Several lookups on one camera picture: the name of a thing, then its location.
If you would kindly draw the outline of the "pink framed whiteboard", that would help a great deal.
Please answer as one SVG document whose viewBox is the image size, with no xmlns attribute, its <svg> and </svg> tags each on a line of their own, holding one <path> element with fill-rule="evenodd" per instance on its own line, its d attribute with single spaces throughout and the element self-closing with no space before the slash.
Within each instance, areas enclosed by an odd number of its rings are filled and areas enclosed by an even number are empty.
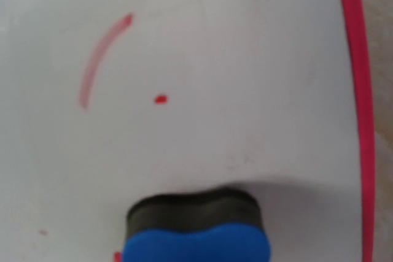
<svg viewBox="0 0 393 262">
<path fill-rule="evenodd" d="M 371 261 L 362 0 L 1 0 L 1 260 L 131 261 L 140 199 L 237 187 L 244 261 Z"/>
</svg>

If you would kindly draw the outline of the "blue whiteboard eraser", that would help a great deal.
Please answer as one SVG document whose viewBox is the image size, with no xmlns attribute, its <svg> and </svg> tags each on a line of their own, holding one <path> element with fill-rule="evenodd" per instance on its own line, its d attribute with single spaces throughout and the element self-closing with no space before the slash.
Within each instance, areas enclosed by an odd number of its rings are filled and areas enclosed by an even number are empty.
<svg viewBox="0 0 393 262">
<path fill-rule="evenodd" d="M 270 261 L 257 200 L 221 187 L 144 198 L 126 215 L 119 261 Z"/>
</svg>

